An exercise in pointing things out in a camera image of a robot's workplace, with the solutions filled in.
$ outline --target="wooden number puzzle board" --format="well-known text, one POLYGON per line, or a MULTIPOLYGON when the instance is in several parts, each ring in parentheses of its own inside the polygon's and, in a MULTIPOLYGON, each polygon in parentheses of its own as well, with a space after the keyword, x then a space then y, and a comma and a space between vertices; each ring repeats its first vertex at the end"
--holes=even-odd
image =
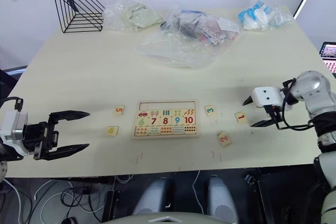
POLYGON ((142 101, 135 115, 135 138, 171 138, 198 135, 197 102, 142 101))

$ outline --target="table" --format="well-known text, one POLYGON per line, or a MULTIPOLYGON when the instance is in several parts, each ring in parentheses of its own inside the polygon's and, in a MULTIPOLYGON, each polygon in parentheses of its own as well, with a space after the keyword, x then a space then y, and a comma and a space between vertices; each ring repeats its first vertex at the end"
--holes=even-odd
MULTIPOLYGON (((238 9, 207 10, 236 20, 238 9)), ((28 121, 45 121, 50 112, 80 110, 91 116, 61 121, 58 146, 90 143, 85 150, 54 161, 32 156, 8 163, 8 177, 92 177, 160 173, 199 169, 311 164, 319 155, 314 130, 278 131, 275 126, 251 128, 238 124, 235 112, 244 111, 253 124, 266 119, 263 109, 242 102, 254 87, 281 86, 306 70, 323 73, 332 90, 336 82, 313 44, 299 26, 285 25, 268 32, 240 34, 205 70, 176 69, 142 56, 135 48, 158 26, 141 32, 62 34, 57 32, 34 57, 11 95, 24 99, 28 121), (137 103, 142 100, 197 99, 201 136, 135 140, 132 137, 137 103), (204 106, 217 107, 207 117, 204 106), (125 105, 125 114, 113 110, 125 105), (107 126, 118 126, 116 137, 107 126), (222 147, 217 134, 232 140, 222 147)), ((0 120, 7 109, 0 110, 0 120)), ((286 113, 290 124, 308 120, 304 103, 286 113)))

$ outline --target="clear plastic bag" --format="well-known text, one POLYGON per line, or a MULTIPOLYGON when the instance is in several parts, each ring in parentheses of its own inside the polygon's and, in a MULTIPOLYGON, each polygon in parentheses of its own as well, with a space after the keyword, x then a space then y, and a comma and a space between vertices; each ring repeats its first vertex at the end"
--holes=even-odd
POLYGON ((239 26, 228 19, 173 9, 161 31, 148 36, 138 51, 172 67, 205 68, 238 34, 239 26))
POLYGON ((118 0, 106 6, 103 27, 107 30, 139 30, 159 24, 162 17, 139 0, 118 0))
POLYGON ((276 0, 251 0, 251 8, 238 14, 245 30, 267 30, 293 21, 290 14, 285 13, 276 0))

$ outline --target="wooden number tile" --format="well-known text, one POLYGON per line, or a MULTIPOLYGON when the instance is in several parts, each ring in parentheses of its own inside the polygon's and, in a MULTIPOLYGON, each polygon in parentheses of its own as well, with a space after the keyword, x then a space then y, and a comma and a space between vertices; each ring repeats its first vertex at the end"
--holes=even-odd
POLYGON ((106 134, 107 136, 116 136, 118 133, 119 127, 112 126, 112 127, 107 127, 106 134))
POLYGON ((148 110, 147 113, 150 118, 159 118, 161 111, 160 110, 148 110))
POLYGON ((152 127, 149 127, 149 132, 148 132, 148 135, 149 136, 155 136, 155 135, 159 135, 160 134, 160 127, 158 126, 152 126, 152 127))
POLYGON ((161 110, 160 117, 172 116, 172 110, 161 110))
POLYGON ((216 110, 215 107, 212 105, 205 106, 205 112, 208 116, 215 116, 216 110))
POLYGON ((148 126, 150 125, 149 118, 137 118, 136 119, 136 126, 148 126))
POLYGON ((174 135, 184 134, 184 126, 173 126, 173 134, 174 135))
POLYGON ((160 118, 160 125, 165 126, 165 125, 171 125, 172 124, 172 117, 171 116, 162 116, 160 118))
POLYGON ((183 111, 184 111, 183 109, 173 109, 172 116, 182 116, 183 111))
POLYGON ((183 124, 185 125, 195 125, 195 117, 193 116, 185 116, 183 117, 183 124))
POLYGON ((194 109, 185 109, 183 110, 183 116, 195 116, 194 109))
POLYGON ((135 127, 134 136, 147 136, 149 127, 135 127))
POLYGON ((139 110, 137 113, 137 118, 149 118, 149 111, 139 110))
POLYGON ((172 126, 161 126, 160 127, 160 135, 172 135, 173 127, 172 126))
POLYGON ((231 139, 229 138, 229 136, 225 132, 221 132, 221 134, 219 134, 217 136, 217 138, 223 146, 231 143, 231 139))
POLYGON ((183 125, 185 124, 185 119, 183 116, 173 116, 171 124, 172 125, 183 125))
POLYGON ((114 109, 114 115, 122 115, 124 113, 125 106, 118 106, 114 109))
POLYGON ((238 120, 238 123, 248 123, 247 117, 244 114, 244 112, 238 112, 235 114, 236 119, 238 120))
POLYGON ((185 134, 196 134, 197 129, 196 126, 184 126, 184 133, 185 134))
POLYGON ((148 118, 148 126, 158 126, 160 125, 161 118, 148 118))

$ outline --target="black wire rack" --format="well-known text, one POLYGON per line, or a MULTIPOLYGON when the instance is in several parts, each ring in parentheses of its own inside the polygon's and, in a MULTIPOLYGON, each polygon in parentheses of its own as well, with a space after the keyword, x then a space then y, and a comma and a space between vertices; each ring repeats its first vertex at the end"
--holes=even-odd
POLYGON ((63 33, 101 31, 104 6, 98 0, 55 0, 63 33))

